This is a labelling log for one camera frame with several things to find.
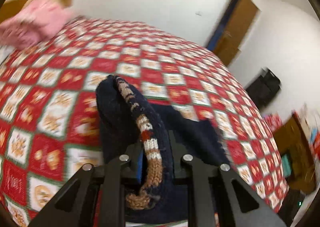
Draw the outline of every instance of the wooden furniture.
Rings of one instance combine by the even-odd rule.
[[[292,117],[274,133],[281,156],[287,154],[292,167],[286,179],[290,188],[310,194],[316,188],[315,167],[308,140],[303,133],[298,117]]]
[[[234,57],[241,52],[238,47],[247,34],[259,9],[251,0],[237,0],[223,32],[213,50],[224,65],[228,66]]]

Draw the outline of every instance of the quilt pattern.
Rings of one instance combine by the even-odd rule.
[[[109,74],[151,103],[209,119],[233,168],[279,210],[288,185],[272,133],[217,56],[145,23],[78,17],[0,66],[0,202],[18,225],[83,164],[102,164],[95,89]]]

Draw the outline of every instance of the bed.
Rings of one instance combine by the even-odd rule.
[[[279,210],[289,187],[272,133],[217,56],[145,23],[77,17],[0,66],[0,203],[19,226],[83,164],[102,163],[95,88],[109,74],[209,119],[233,168]]]

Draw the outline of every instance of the door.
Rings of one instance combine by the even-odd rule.
[[[258,8],[251,0],[238,0],[222,36],[213,50],[226,66],[238,53],[238,47],[257,12]]]

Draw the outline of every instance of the pink cloth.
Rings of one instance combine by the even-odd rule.
[[[17,15],[0,24],[0,43],[19,50],[51,39],[73,13],[50,0],[32,0]]]

